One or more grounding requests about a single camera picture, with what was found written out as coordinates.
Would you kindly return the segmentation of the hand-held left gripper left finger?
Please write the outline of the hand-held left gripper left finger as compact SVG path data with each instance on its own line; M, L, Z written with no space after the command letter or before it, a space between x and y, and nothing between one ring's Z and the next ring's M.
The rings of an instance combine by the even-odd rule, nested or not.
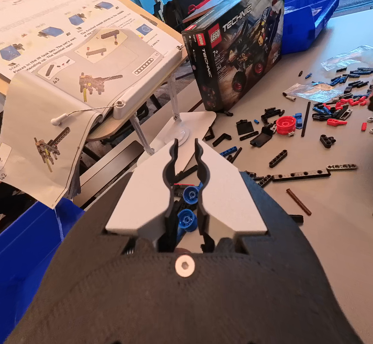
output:
M173 211L178 140L162 147L133 173L105 229L109 233L147 239L160 252L176 247L178 218Z

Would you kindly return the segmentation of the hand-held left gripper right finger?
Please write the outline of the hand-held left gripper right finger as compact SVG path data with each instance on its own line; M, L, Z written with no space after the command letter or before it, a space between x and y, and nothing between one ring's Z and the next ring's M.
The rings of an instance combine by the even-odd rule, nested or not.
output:
M203 252L213 252L219 241L237 243L244 236L262 236L267 226L252 198L245 179L231 162L201 139L195 139L198 193L198 231Z

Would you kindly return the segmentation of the white desk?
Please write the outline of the white desk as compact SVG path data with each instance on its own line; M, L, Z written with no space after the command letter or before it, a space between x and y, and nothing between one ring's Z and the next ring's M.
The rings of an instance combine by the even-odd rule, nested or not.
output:
M282 92L295 83L308 84L298 72L312 72L310 81L327 81L335 75L321 62L361 45L372 46L372 10L332 18L309 50L283 56L279 64L251 89L231 110L233 117L218 114L213 131L218 137L230 134L231 141L217 146L221 152L242 146L235 161L237 168L258 175L324 169L333 164L356 164L355 171L332 172L329 178L270 183L265 189L288 213L304 214L289 197L290 188L312 212L301 227L328 276L333 291L348 320L364 343L372 343L372 134L362 132L363 122L372 113L354 108L348 124L331 127L309 116L305 136L273 136L261 148L240 142L235 123L253 121L267 107L285 109L285 115L305 113L306 99L286 100ZM320 135L333 136L335 144L326 149ZM282 150L288 155L274 168L268 163Z

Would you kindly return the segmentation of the printed task sheet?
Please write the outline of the printed task sheet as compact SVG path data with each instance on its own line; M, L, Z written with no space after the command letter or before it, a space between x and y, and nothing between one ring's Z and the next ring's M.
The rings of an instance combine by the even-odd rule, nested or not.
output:
M129 29L165 55L178 43L118 0L1 0L0 72L12 80L104 27Z

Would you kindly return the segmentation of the black five-hole beam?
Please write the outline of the black five-hole beam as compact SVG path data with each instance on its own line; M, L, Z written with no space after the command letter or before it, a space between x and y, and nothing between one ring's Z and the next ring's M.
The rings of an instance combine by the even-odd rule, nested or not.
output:
M282 150L278 155L276 155L269 163L269 168L274 168L277 164L279 164L285 157L287 157L288 151Z

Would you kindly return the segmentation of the black L-shaped beam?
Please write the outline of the black L-shaped beam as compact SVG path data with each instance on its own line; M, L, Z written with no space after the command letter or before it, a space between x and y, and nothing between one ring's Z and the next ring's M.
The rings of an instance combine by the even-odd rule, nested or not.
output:
M231 135L227 134L227 133L223 133L221 134L219 137L217 137L213 142L212 142L212 146L213 147L217 147L222 141L224 140L228 140L228 141L231 141L232 140L232 137Z

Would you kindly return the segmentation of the brown axle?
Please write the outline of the brown axle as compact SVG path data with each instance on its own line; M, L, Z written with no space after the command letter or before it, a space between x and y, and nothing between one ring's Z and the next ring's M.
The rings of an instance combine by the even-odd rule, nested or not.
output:
M312 212L305 206L305 204L293 193L293 191L288 188L286 193L291 197L291 199L302 209L302 211L307 215L311 216Z

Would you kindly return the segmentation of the black curved panel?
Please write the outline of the black curved panel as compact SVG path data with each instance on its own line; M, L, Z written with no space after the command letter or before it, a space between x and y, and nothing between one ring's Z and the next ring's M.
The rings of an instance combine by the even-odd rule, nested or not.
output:
M273 137L273 130L270 127L263 127L261 133L250 141L250 145L260 148L270 141Z

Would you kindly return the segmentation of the long black beam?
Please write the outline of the long black beam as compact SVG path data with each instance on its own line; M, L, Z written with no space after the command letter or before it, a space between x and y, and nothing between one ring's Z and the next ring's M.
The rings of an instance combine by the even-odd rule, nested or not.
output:
M277 174L272 176L273 182L285 182L293 180L303 180L303 179L315 179L315 178L325 178L331 176L328 169L318 169L311 171L301 171L289 174Z

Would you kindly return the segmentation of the black flat panel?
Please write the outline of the black flat panel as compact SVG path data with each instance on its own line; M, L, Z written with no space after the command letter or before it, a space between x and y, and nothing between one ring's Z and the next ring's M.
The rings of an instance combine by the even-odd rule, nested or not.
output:
M254 132L252 122L247 119L242 119L236 122L236 129L239 136Z

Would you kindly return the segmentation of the red wheel hub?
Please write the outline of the red wheel hub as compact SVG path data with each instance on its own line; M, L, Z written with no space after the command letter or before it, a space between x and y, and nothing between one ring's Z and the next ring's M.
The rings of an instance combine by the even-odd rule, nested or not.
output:
M288 135L296 130L296 118L293 116L282 116L276 120L276 133Z

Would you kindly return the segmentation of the long black axle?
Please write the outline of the long black axle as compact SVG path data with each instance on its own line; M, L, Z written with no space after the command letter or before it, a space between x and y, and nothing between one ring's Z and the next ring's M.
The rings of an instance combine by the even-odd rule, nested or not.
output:
M302 138L305 136L307 121L308 121L308 118L309 118L309 112L310 112L310 108L311 108L310 106L311 106L311 102L308 101L305 116L304 116L304 120L303 120L303 125L302 125L302 132L301 132L301 137Z

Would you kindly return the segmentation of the blue tagged storage bin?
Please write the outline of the blue tagged storage bin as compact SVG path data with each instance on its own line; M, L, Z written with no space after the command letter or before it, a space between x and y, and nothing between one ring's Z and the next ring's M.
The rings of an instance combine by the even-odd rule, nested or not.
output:
M1 233L1 343L25 314L56 250L83 214L66 198L54 209L36 202Z

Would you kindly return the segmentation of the clear plastic bag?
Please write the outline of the clear plastic bag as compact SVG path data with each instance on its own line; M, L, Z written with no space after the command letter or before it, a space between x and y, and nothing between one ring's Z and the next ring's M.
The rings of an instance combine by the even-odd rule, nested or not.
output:
M364 63L372 66L373 47L370 45L361 45L356 49L340 53L321 63L321 67L326 71L339 70L352 64Z
M331 99L342 96L343 91L335 89L326 83L294 84L283 93L297 96L318 103L327 103Z

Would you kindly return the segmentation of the instruction booklet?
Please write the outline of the instruction booklet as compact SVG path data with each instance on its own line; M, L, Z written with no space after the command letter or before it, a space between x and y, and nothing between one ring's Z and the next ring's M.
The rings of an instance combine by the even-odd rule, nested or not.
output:
M71 185L92 127L139 102L168 57L131 30L94 34L11 81L1 128L1 183L53 209Z

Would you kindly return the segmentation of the black toy set box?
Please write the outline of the black toy set box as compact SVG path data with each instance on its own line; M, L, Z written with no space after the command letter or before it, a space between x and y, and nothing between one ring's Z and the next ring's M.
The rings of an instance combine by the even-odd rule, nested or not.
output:
M204 107L228 111L282 57L285 0L210 0L182 37Z

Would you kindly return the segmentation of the pile of small building pieces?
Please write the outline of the pile of small building pieces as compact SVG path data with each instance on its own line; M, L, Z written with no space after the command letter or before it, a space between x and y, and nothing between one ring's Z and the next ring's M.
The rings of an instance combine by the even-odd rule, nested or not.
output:
M348 67L336 70L336 74L328 81L311 81L311 83L323 82L343 91L342 96L333 98L327 103L314 102L309 112L312 121L325 124L329 118L348 121L354 108L364 108L368 105L372 96L372 66L347 70Z

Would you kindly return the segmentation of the black frame piece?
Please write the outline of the black frame piece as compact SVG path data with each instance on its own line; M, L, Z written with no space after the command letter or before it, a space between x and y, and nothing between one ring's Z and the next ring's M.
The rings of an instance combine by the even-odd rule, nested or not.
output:
M283 109L276 109L275 107L268 108L264 110L264 114L261 116L261 121L263 122L264 125L268 125L268 119L276 116L283 116L285 113L285 110Z

